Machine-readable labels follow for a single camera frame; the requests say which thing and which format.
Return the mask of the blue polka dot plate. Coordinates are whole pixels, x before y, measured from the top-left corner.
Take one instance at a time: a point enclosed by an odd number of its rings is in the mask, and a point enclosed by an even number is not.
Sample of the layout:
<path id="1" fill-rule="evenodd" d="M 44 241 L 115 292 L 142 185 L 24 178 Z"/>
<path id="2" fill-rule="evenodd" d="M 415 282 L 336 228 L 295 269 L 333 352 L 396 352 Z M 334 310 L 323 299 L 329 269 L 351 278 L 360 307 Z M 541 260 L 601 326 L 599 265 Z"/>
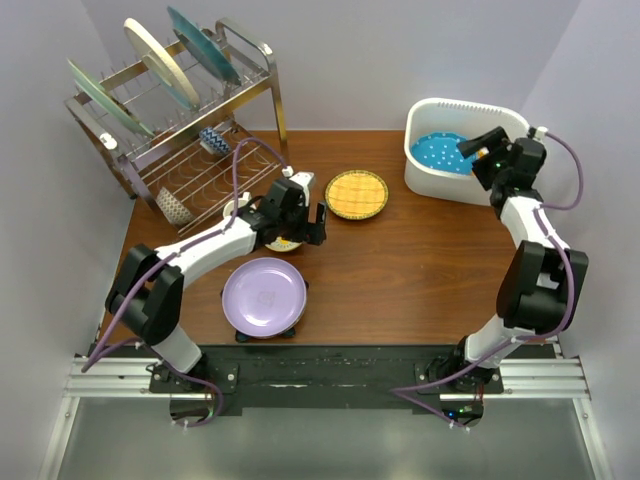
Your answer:
<path id="1" fill-rule="evenodd" d="M 458 144 L 466 140 L 466 137 L 454 132 L 435 131 L 412 143 L 410 153 L 424 167 L 447 173 L 471 175 L 472 163 L 478 156 L 462 156 Z"/>

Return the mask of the purple plate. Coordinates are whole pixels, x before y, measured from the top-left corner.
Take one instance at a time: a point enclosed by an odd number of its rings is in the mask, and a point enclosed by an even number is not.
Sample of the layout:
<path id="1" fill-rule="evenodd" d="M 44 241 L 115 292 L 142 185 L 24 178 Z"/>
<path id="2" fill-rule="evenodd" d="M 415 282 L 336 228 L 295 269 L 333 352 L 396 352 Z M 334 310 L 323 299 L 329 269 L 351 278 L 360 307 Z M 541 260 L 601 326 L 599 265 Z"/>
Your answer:
<path id="1" fill-rule="evenodd" d="M 238 333 L 272 338 L 293 328 L 303 316 L 307 285 L 292 264 L 278 258 L 257 258 L 229 276 L 221 301 L 226 320 Z"/>

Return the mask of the orange polka dot plate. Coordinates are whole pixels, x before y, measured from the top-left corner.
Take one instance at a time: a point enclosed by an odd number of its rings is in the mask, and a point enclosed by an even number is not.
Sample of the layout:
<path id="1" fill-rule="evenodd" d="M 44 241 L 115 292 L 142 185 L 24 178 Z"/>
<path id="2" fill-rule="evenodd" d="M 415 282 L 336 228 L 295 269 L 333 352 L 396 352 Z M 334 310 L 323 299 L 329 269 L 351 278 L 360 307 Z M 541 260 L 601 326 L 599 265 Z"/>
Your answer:
<path id="1" fill-rule="evenodd" d="M 474 161 L 479 160 L 480 158 L 488 155 L 489 153 L 490 153 L 490 150 L 487 147 L 483 147 L 483 148 L 479 149 L 474 154 Z"/>

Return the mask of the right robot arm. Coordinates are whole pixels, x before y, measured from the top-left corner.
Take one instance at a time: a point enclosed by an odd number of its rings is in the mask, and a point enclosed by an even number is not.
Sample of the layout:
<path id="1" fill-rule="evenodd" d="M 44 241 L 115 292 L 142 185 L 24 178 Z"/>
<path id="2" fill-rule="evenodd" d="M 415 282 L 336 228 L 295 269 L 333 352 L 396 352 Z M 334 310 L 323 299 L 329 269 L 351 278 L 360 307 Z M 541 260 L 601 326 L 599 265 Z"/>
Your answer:
<path id="1" fill-rule="evenodd" d="M 588 256 L 559 237 L 546 215 L 551 206 L 534 187 L 547 157 L 535 134 L 512 140 L 496 127 L 459 147 L 464 157 L 477 157 L 472 171 L 516 247 L 494 316 L 461 340 L 445 369 L 448 386 L 459 393 L 488 382 L 524 343 L 565 331 L 584 284 Z"/>

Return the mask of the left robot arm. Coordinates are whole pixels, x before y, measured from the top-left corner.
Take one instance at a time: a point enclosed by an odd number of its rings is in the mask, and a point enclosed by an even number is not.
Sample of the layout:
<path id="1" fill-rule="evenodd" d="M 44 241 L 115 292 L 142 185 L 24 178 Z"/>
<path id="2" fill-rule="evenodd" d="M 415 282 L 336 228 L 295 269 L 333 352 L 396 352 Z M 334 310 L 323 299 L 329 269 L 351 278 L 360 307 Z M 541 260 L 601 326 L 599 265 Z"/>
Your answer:
<path id="1" fill-rule="evenodd" d="M 105 301 L 112 324 L 123 323 L 173 367 L 171 378 L 185 392 L 207 380 L 202 351 L 179 325 L 183 291 L 195 280 L 277 238 L 320 245 L 326 238 L 326 204 L 309 220 L 315 175 L 299 172 L 275 180 L 258 204 L 246 204 L 234 216 L 184 241 L 155 250 L 132 248 Z"/>

